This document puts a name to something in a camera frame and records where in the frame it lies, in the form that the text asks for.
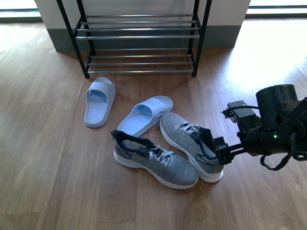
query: slipper strap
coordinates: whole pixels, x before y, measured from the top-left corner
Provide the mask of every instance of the slipper strap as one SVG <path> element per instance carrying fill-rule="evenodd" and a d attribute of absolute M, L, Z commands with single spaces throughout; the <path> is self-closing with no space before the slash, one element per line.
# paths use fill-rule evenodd
<path fill-rule="evenodd" d="M 152 97 L 147 99 L 146 101 L 139 103 L 138 105 L 145 105 L 146 107 L 150 108 L 152 111 L 152 118 L 162 116 L 165 111 L 170 108 L 167 104 L 164 104 L 162 101 Z"/>
<path fill-rule="evenodd" d="M 110 98 L 110 96 L 112 95 L 112 86 L 110 84 L 104 83 L 104 82 L 98 82 L 98 81 L 94 81 L 90 88 L 87 90 L 86 92 L 86 97 L 90 94 L 91 90 L 96 90 L 96 91 L 100 91 L 102 93 L 104 93 L 108 98 Z"/>

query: sneaker upper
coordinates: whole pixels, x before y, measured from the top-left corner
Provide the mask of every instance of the sneaker upper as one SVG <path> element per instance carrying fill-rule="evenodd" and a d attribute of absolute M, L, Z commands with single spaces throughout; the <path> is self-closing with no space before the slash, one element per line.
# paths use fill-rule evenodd
<path fill-rule="evenodd" d="M 167 141 L 171 141 L 174 147 L 184 151 L 189 160 L 196 162 L 206 173 L 222 172 L 224 166 L 219 163 L 213 152 L 211 144 L 213 138 L 209 129 L 202 128 L 197 124 L 192 125 L 184 118 L 171 112 L 161 117 L 160 127 L 164 132 L 164 137 L 169 139 Z"/>
<path fill-rule="evenodd" d="M 112 131 L 115 152 L 151 171 L 163 180 L 176 185 L 196 183 L 198 171 L 184 157 L 155 145 L 149 139 L 137 138 L 122 131 Z"/>

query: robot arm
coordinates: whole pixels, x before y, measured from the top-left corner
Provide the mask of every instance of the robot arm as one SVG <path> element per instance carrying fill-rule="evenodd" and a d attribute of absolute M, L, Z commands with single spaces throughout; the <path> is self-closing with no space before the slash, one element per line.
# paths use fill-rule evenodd
<path fill-rule="evenodd" d="M 237 123 L 241 143 L 228 146 L 223 137 L 214 138 L 213 146 L 221 164 L 231 163 L 241 153 L 263 155 L 260 163 L 269 170 L 279 170 L 293 157 L 307 160 L 307 97 L 298 101 L 294 85 L 276 85 L 256 94 L 258 107 L 244 101 L 232 102 L 222 111 L 225 118 Z M 259 109 L 258 117 L 252 109 Z M 281 163 L 271 168 L 266 156 L 288 153 Z"/>

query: sneaker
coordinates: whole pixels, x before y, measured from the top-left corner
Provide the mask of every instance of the sneaker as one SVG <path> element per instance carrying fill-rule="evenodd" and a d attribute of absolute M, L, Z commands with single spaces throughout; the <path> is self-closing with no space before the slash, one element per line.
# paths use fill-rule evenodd
<path fill-rule="evenodd" d="M 114 158 L 119 164 L 146 169 L 160 183 L 170 188 L 191 188 L 197 182 L 197 170 L 184 157 L 146 138 L 137 138 L 118 130 L 111 134 L 115 143 Z"/>
<path fill-rule="evenodd" d="M 199 177 L 206 182 L 216 182 L 223 176 L 223 168 L 213 152 L 209 129 L 192 125 L 174 113 L 163 114 L 160 129 L 165 140 L 183 151 L 195 166 Z"/>

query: floor plank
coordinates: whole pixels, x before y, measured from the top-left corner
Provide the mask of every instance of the floor plank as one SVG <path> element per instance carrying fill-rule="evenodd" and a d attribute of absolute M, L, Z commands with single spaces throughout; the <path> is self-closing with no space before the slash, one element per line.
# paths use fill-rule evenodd
<path fill-rule="evenodd" d="M 88 128 L 84 98 L 94 79 L 84 78 L 75 54 L 56 52 L 42 23 L 1 24 L 0 229 L 305 229 L 306 162 L 291 159 L 270 172 L 259 156 L 242 154 L 219 182 L 175 190 L 146 170 L 119 165 L 110 134 L 134 105 L 165 95 L 172 112 L 239 143 L 237 125 L 220 113 L 227 103 L 257 105 L 256 93 L 276 84 L 293 84 L 299 100 L 306 96 L 303 28 L 306 19 L 245 20 L 235 48 L 203 50 L 195 78 L 106 76 L 117 90 L 109 118 Z M 31 33 L 14 36 L 25 30 Z M 142 138 L 186 157 L 158 125 Z"/>

